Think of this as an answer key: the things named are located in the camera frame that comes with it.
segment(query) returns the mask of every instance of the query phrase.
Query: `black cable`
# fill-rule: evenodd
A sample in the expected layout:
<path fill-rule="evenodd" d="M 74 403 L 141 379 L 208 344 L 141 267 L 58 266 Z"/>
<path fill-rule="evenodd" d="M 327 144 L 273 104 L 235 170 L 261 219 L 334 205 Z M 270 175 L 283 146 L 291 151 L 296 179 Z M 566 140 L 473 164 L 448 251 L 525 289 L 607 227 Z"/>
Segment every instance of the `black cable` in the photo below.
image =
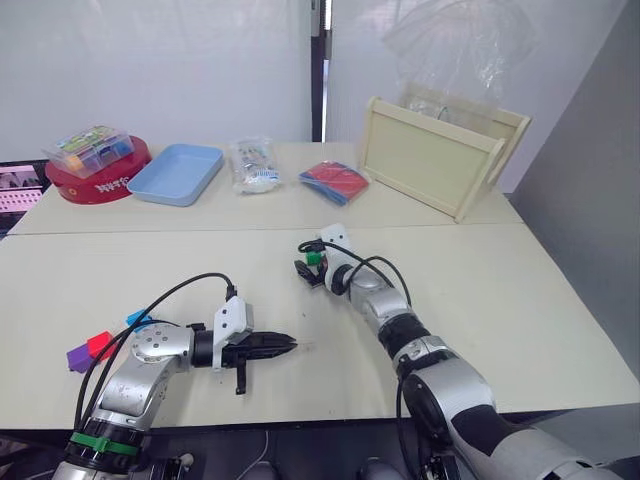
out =
<path fill-rule="evenodd" d="M 104 382 L 105 382 L 105 380 L 107 378 L 107 375 L 109 374 L 109 370 L 111 369 L 111 365 L 113 365 L 114 360 L 116 359 L 116 357 L 117 357 L 118 353 L 120 352 L 120 349 L 122 348 L 124 343 L 127 341 L 127 338 L 129 337 L 129 335 L 131 335 L 131 332 L 133 332 L 136 328 L 138 328 L 141 325 L 142 319 L 144 317 L 146 317 L 160 303 L 162 303 L 167 297 L 169 297 L 170 295 L 172 295 L 176 291 L 180 290 L 182 287 L 185 287 L 185 286 L 187 286 L 187 285 L 189 285 L 189 284 L 191 284 L 193 282 L 196 282 L 198 280 L 201 280 L 203 278 L 209 278 L 209 277 L 221 278 L 222 280 L 224 280 L 226 282 L 226 284 L 227 284 L 227 292 L 226 292 L 226 295 L 225 295 L 226 300 L 229 300 L 231 297 L 233 297 L 233 296 L 235 296 L 237 294 L 236 288 L 233 285 L 233 283 L 231 282 L 231 280 L 229 279 L 229 277 L 227 277 L 223 273 L 210 272 L 210 273 L 202 273 L 200 275 L 196 275 L 195 277 L 188 278 L 184 282 L 179 283 L 178 285 L 176 285 L 175 287 L 167 290 L 160 297 L 158 297 L 140 315 L 138 315 L 138 318 L 136 318 L 136 320 L 129 326 L 129 328 L 127 328 L 126 330 L 120 332 L 118 335 L 116 335 L 114 338 L 112 338 L 111 341 L 98 354 L 98 356 L 96 358 L 94 358 L 93 361 L 91 362 L 91 365 L 89 366 L 89 369 L 87 370 L 87 372 L 84 375 L 84 378 L 82 379 L 82 385 L 80 386 L 80 391 L 78 392 L 78 402 L 76 404 L 74 430 L 81 430 L 82 428 L 84 428 L 84 425 L 87 423 L 87 420 L 89 419 L 89 415 L 91 415 L 91 412 L 92 412 L 92 410 L 93 410 L 93 408 L 95 406 L 95 403 L 98 400 L 98 395 L 100 394 L 100 391 L 102 390 L 102 386 L 104 385 Z M 109 360 L 107 360 L 107 363 L 105 364 L 104 369 L 102 370 L 100 378 L 98 379 L 98 383 L 96 383 L 96 386 L 93 389 L 93 393 L 91 395 L 91 398 L 89 400 L 89 403 L 87 404 L 87 408 L 86 408 L 86 410 L 84 412 L 84 415 L 83 415 L 82 414 L 82 405 L 84 403 L 84 396 L 85 396 L 85 393 L 87 391 L 87 386 L 89 384 L 89 379 L 91 378 L 91 374 L 93 373 L 93 370 L 96 368 L 98 363 L 100 363 L 100 359 L 102 358 L 102 356 L 117 341 L 118 341 L 118 344 L 116 345 L 115 350 L 111 354 L 111 357 L 109 357 Z"/>
<path fill-rule="evenodd" d="M 402 452 L 402 459 L 404 460 L 404 466 L 407 469 L 407 473 L 412 480 L 418 480 L 419 477 L 416 475 L 415 470 L 411 466 L 411 461 L 409 460 L 407 444 L 402 431 L 402 384 L 403 380 L 399 380 L 398 390 L 396 391 L 396 427 L 398 428 L 398 442 L 400 443 L 400 451 Z"/>
<path fill-rule="evenodd" d="M 313 246 L 330 247 L 330 248 L 333 248 L 335 250 L 338 250 L 339 252 L 344 253 L 345 255 L 350 256 L 354 260 L 362 262 L 364 265 L 369 267 L 375 273 L 380 275 L 380 278 L 382 278 L 382 280 L 384 280 L 384 282 L 387 285 L 389 285 L 391 288 L 393 288 L 393 283 L 391 283 L 391 280 L 389 280 L 389 278 L 384 273 L 382 273 L 375 265 L 372 265 L 371 263 L 369 263 L 369 261 L 367 261 L 366 259 L 362 258 L 360 255 L 356 255 L 351 250 L 349 250 L 347 248 L 344 248 L 344 247 L 341 247 L 340 245 L 336 245 L 335 243 L 324 242 L 322 240 L 309 240 L 308 242 L 302 242 L 300 245 L 298 245 L 298 252 L 307 253 L 307 249 L 309 247 L 313 247 Z"/>
<path fill-rule="evenodd" d="M 391 270 L 393 270 L 393 273 L 395 273 L 396 277 L 398 277 L 398 280 L 400 280 L 400 284 L 402 285 L 402 290 L 404 290 L 404 296 L 407 299 L 407 305 L 411 306 L 411 295 L 409 294 L 409 289 L 407 288 L 407 284 L 404 281 L 404 278 L 402 277 L 402 274 L 396 268 L 396 266 L 393 263 L 391 263 L 389 260 L 387 260 L 386 258 L 381 257 L 379 255 L 374 255 L 373 257 L 365 258 L 366 262 L 372 262 L 374 260 L 378 260 L 378 261 L 388 265 L 389 268 L 391 268 Z M 351 276 L 349 278 L 347 278 L 347 281 L 345 283 L 345 288 L 347 289 L 347 291 L 351 290 L 351 282 L 353 281 L 353 278 L 356 276 L 356 273 L 358 273 L 358 271 L 364 266 L 365 266 L 365 262 L 360 262 L 354 268 L 353 273 L 351 273 Z"/>

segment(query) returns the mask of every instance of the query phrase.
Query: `clear plastic sheet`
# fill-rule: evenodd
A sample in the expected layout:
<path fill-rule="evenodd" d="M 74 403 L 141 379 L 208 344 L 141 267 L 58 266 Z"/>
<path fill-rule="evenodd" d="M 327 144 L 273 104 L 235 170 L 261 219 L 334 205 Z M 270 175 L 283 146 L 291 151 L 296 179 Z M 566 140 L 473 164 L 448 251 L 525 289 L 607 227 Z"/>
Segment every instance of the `clear plastic sheet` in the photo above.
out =
<path fill-rule="evenodd" d="M 511 0 L 428 0 L 389 30 L 384 43 L 398 61 L 403 107 L 483 133 L 535 34 Z M 420 88 L 430 95 L 416 95 Z"/>

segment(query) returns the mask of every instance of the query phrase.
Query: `green block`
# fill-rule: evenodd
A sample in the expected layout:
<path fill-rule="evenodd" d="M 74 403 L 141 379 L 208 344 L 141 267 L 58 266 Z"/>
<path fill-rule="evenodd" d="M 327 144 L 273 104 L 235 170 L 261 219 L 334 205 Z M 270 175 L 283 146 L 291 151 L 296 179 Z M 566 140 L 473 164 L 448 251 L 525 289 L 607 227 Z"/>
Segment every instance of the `green block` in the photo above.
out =
<path fill-rule="evenodd" d="M 322 263 L 322 252 L 307 252 L 307 265 L 313 267 Z"/>

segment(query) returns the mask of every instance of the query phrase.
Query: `light blue tray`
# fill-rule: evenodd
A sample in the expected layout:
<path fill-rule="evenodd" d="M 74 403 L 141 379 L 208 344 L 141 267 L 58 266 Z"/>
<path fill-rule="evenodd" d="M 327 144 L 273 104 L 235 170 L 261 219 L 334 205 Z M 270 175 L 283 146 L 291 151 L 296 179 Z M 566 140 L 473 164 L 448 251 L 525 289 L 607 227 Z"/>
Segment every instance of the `light blue tray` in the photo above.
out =
<path fill-rule="evenodd" d="M 140 170 L 127 188 L 140 200 L 186 207 L 195 202 L 223 163 L 218 148 L 170 145 Z"/>

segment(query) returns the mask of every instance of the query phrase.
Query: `white wall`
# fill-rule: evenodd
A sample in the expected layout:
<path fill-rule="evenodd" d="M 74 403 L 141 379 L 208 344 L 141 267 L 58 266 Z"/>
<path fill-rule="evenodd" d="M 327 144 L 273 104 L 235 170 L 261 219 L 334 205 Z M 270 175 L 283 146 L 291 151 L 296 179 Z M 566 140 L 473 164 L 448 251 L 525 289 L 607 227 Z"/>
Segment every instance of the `white wall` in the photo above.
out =
<path fill-rule="evenodd" d="M 357 141 L 366 102 L 396 100 L 395 62 L 380 38 L 424 0 L 341 0 L 333 7 L 327 141 Z M 519 65 L 502 107 L 533 117 L 499 186 L 512 192 L 576 92 L 625 0 L 516 0 L 537 30 L 538 46 Z"/>
<path fill-rule="evenodd" d="M 95 124 L 151 143 L 311 136 L 309 2 L 0 1 L 0 161 Z"/>

